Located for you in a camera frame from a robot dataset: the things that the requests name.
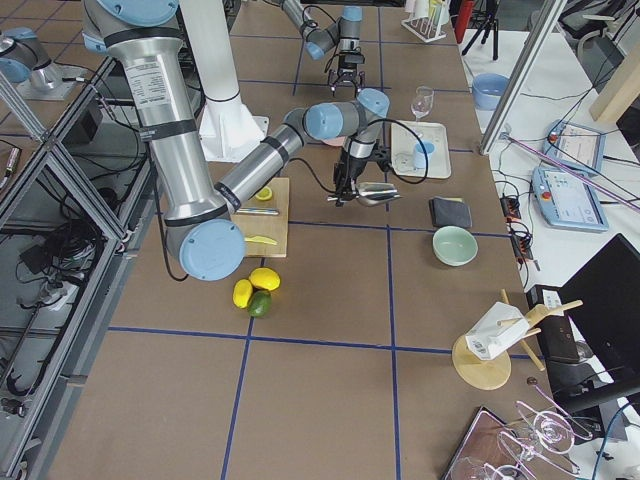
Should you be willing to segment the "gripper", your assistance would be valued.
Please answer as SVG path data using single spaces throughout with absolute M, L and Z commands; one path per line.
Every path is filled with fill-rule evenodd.
M 378 142 L 368 146 L 357 146 L 353 143 L 342 148 L 339 161 L 334 165 L 333 171 L 334 204 L 336 207 L 342 207 L 345 204 L 345 199 L 354 200 L 358 197 L 355 183 L 369 162 L 377 164 L 383 172 L 388 171 L 390 168 L 390 149 L 380 146 Z
M 357 96 L 365 84 L 365 72 L 359 68 L 365 63 L 365 56 L 360 49 L 343 50 L 334 54 L 326 64 L 327 85 L 332 93 L 336 86 L 353 85 L 354 95 Z

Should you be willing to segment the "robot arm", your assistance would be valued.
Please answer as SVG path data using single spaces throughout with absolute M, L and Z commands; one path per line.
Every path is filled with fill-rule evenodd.
M 190 276 L 227 277 L 245 255 L 231 215 L 308 142 L 342 138 L 348 162 L 371 154 L 385 93 L 290 111 L 265 134 L 243 104 L 218 1 L 87 1 L 89 49 L 118 60 L 169 208 L 166 247 Z
M 321 60 L 331 54 L 325 65 L 327 85 L 332 94 L 339 86 L 351 85 L 357 96 L 365 87 L 365 72 L 359 68 L 365 63 L 360 45 L 363 10 L 360 6 L 343 7 L 338 18 L 332 17 L 322 7 L 315 5 L 327 14 L 332 23 L 323 28 L 309 13 L 312 4 L 303 6 L 300 1 L 270 1 L 270 4 L 282 10 L 298 30 L 305 51 L 313 60 Z

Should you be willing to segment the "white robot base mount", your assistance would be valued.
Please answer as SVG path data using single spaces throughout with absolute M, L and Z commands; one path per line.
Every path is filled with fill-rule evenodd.
M 207 100 L 199 129 L 205 159 L 240 162 L 266 137 L 268 127 L 269 118 L 252 115 L 240 95 Z

